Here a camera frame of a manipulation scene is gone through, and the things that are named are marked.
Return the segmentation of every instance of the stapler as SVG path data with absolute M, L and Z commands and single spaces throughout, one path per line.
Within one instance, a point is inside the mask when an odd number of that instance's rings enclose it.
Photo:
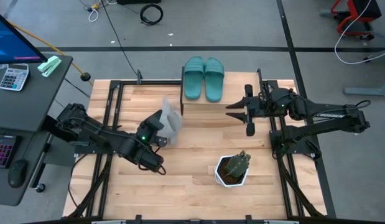
M 57 56 L 52 56 L 47 62 L 42 63 L 37 69 L 42 72 L 44 77 L 48 77 L 60 64 L 61 59 Z

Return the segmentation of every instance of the potted cactus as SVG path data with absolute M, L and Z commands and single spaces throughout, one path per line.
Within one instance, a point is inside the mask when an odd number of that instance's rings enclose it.
M 222 156 L 215 167 L 216 182 L 224 187 L 242 186 L 248 175 L 250 158 L 245 151 L 235 156 Z

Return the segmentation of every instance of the red chair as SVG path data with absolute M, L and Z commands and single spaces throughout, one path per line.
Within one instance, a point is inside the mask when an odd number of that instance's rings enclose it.
M 335 19 L 340 21 L 337 32 L 342 34 L 345 31 L 345 28 L 347 28 L 347 26 L 364 11 L 369 0 L 348 0 L 347 5 L 349 11 L 338 12 L 335 11 L 335 8 L 340 1 L 341 0 L 336 0 L 332 6 L 331 13 L 335 15 Z M 378 3 L 376 0 L 372 0 L 364 14 L 348 29 L 347 32 L 345 32 L 345 35 L 360 35 L 362 38 L 367 38 L 369 40 L 373 39 L 373 29 L 369 22 L 372 22 L 379 17 L 381 17 L 381 11 Z

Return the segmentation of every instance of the wooden board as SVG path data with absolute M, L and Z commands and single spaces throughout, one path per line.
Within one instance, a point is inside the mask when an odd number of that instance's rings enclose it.
M 243 85 L 239 85 L 243 88 L 248 81 L 240 80 Z M 278 81 L 280 86 L 294 88 L 293 80 Z M 88 107 L 88 114 L 101 122 L 109 83 L 110 80 L 95 81 Z M 179 86 L 126 86 L 119 116 L 121 129 L 135 131 L 139 122 L 161 109 L 164 95 L 179 107 Z M 251 214 L 254 219 L 285 218 L 277 162 L 271 156 L 268 136 L 271 126 L 268 119 L 256 118 L 254 122 L 256 134 L 249 138 L 245 135 L 245 125 L 225 115 L 224 105 L 185 105 L 177 145 L 158 152 L 165 159 L 167 175 L 141 171 L 127 160 L 114 157 L 104 217 L 135 219 L 141 214 L 143 219 L 156 220 L 245 219 L 245 215 Z M 287 123 L 304 125 L 290 118 Z M 252 156 L 245 185 L 233 189 L 218 185 L 213 171 L 218 159 L 242 149 Z M 320 212 L 326 213 L 315 164 L 302 155 L 294 155 L 294 161 L 300 188 Z M 77 203 L 90 188 L 94 162 L 95 156 L 89 155 L 75 167 L 70 188 Z M 290 195 L 296 215 L 294 195 Z M 98 203 L 95 204 L 94 214 L 98 210 Z M 74 209 L 68 196 L 63 214 L 68 215 Z

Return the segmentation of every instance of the teal slipper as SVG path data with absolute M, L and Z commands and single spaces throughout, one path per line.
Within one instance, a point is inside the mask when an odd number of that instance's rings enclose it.
M 184 94 L 189 100 L 197 100 L 202 90 L 202 81 L 205 71 L 203 59 L 194 56 L 184 66 Z
M 206 99 L 219 102 L 223 96 L 224 66 L 217 58 L 208 58 L 205 68 Z

